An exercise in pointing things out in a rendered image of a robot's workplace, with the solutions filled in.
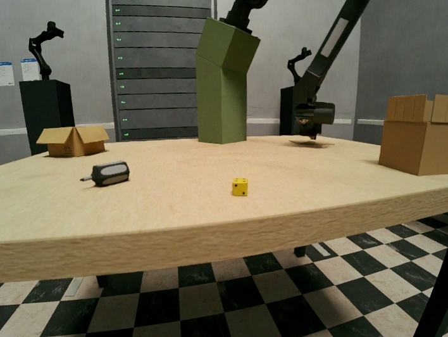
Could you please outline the yellow die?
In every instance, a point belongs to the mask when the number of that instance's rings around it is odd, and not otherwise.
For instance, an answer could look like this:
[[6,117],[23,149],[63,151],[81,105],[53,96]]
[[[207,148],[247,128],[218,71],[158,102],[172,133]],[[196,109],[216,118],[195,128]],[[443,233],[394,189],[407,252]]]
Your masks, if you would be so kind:
[[234,178],[232,183],[233,196],[247,196],[248,179]]

